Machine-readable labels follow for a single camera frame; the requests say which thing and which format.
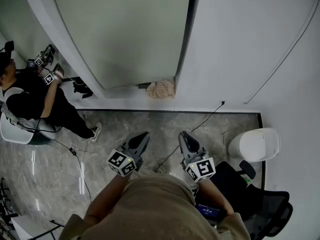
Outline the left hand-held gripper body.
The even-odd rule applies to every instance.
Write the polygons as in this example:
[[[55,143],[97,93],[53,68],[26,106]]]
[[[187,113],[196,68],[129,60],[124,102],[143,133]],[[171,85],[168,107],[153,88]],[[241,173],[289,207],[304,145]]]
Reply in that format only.
[[[135,148],[123,143],[113,149],[107,158],[107,164],[112,171],[121,177],[126,177],[133,171],[139,171],[143,164],[144,148],[139,145]]]

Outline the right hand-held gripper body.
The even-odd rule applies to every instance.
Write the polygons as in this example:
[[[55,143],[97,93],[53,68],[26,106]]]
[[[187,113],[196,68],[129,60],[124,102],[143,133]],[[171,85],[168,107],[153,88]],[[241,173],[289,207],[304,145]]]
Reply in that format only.
[[[181,165],[195,183],[209,179],[216,173],[214,160],[205,149],[197,152],[183,151]]]

